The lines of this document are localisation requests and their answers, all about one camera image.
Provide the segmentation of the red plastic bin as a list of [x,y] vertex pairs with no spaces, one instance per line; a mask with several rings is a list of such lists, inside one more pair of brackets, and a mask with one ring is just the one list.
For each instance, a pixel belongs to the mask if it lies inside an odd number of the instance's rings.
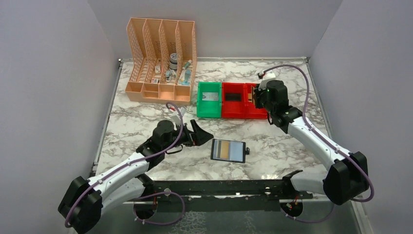
[[[241,93],[241,102],[225,102],[225,93]],[[222,83],[222,118],[245,119],[245,98],[243,83]]]
[[245,94],[245,118],[246,119],[266,119],[267,113],[265,109],[251,108],[248,106],[247,92],[250,86],[257,86],[256,83],[245,83],[244,84],[244,94]]

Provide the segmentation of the light blue card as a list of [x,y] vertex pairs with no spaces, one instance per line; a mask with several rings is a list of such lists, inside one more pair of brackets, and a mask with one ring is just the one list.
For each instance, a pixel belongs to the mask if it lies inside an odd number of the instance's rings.
[[229,160],[235,162],[244,161],[244,143],[231,141],[229,145]]

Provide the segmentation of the black leather card holder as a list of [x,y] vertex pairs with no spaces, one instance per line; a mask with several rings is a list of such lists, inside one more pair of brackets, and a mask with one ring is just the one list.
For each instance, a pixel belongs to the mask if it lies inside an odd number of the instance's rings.
[[[216,153],[217,153],[217,144],[218,144],[219,141],[229,141],[229,142],[231,142],[231,141],[234,141],[234,140],[213,139],[213,141],[212,141],[212,147],[211,147],[210,159],[211,159],[211,160],[218,160],[218,161],[235,162],[235,161],[222,160],[222,159],[218,159],[218,158],[217,158],[217,156],[216,156]],[[250,154],[250,149],[246,146],[246,143],[245,143],[245,142],[243,142],[243,143],[244,143],[244,161],[241,162],[241,163],[245,163],[246,156]]]

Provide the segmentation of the green plastic bin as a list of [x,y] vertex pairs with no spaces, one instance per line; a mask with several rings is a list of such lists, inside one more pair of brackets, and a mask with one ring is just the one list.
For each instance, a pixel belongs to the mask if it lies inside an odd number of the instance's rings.
[[[218,92],[219,101],[202,101],[202,92]],[[199,118],[221,118],[222,114],[222,83],[204,82],[198,83],[196,114]]]

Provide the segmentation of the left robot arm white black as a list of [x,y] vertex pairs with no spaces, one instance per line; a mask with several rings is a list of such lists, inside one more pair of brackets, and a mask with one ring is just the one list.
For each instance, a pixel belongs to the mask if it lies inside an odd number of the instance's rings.
[[164,160],[169,149],[201,146],[213,139],[213,134],[199,127],[195,120],[190,123],[192,130],[185,124],[174,125],[170,120],[162,120],[157,123],[152,136],[120,164],[88,179],[75,178],[57,209],[65,218],[65,227],[85,234],[105,211],[129,199],[151,198],[153,187],[140,181],[139,176]]

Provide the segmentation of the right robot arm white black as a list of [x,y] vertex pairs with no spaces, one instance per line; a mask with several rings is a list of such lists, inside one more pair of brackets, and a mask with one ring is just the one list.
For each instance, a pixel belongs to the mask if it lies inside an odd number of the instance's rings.
[[367,179],[366,156],[341,148],[318,131],[302,111],[289,105],[283,81],[263,80],[254,89],[253,102],[257,108],[266,110],[270,124],[301,142],[327,170],[324,174],[298,171],[285,176],[281,192],[286,198],[294,198],[301,191],[312,192],[326,195],[334,204],[342,205],[372,189]]

